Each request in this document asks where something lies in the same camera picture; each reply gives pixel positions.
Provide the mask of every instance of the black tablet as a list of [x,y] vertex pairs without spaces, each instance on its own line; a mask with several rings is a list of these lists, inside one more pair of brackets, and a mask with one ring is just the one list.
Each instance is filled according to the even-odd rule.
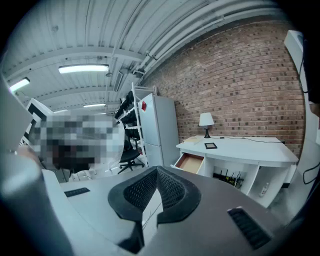
[[217,149],[218,147],[216,146],[216,144],[214,144],[213,142],[210,142],[210,143],[204,143],[205,145],[205,148],[207,150],[214,150],[214,149]]

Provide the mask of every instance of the brick wall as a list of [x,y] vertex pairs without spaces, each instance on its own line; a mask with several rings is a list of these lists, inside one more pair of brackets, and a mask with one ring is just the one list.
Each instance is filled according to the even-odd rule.
[[291,27],[285,21],[244,22],[189,43],[143,85],[156,85],[161,96],[174,99],[180,141],[204,134],[200,113],[211,112],[210,135],[276,137],[299,156],[305,106],[284,45]]

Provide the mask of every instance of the lampshade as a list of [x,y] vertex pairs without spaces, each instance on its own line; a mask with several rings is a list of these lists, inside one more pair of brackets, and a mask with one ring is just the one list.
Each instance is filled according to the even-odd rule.
[[211,113],[202,113],[200,115],[199,126],[212,126],[214,125],[214,120],[212,119]]

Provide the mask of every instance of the black lamp base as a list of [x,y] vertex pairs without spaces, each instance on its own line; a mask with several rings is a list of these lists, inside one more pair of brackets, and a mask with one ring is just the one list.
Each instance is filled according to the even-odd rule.
[[205,136],[206,139],[211,138],[209,133],[208,133],[208,128],[205,129]]

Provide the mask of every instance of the table lamp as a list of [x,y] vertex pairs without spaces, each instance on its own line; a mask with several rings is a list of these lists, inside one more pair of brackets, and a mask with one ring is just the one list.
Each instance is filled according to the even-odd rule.
[[205,138],[210,138],[209,133],[208,133],[208,126],[214,125],[214,120],[212,119],[211,113],[202,113],[200,115],[200,122],[199,126],[205,126]]

